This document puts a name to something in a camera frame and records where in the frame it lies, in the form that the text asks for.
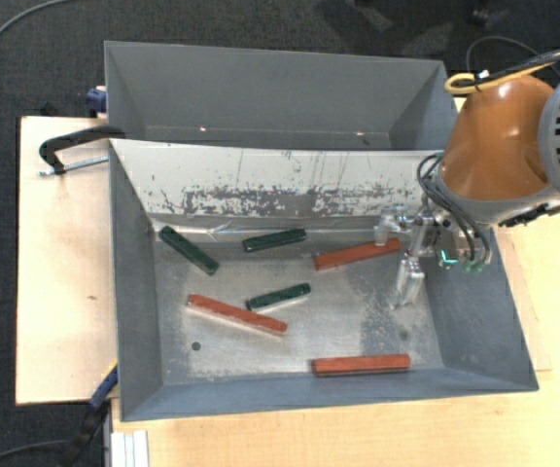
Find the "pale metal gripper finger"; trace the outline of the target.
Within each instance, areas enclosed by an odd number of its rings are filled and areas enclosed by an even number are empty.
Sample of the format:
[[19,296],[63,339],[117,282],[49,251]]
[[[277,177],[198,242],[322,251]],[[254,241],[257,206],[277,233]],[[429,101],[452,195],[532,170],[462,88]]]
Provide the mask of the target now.
[[397,309],[414,304],[420,295],[424,280],[425,272],[417,257],[409,256],[401,259],[391,308]]
[[390,239],[403,239],[411,233],[413,219],[399,214],[382,214],[373,227],[373,241],[376,246],[385,245]]

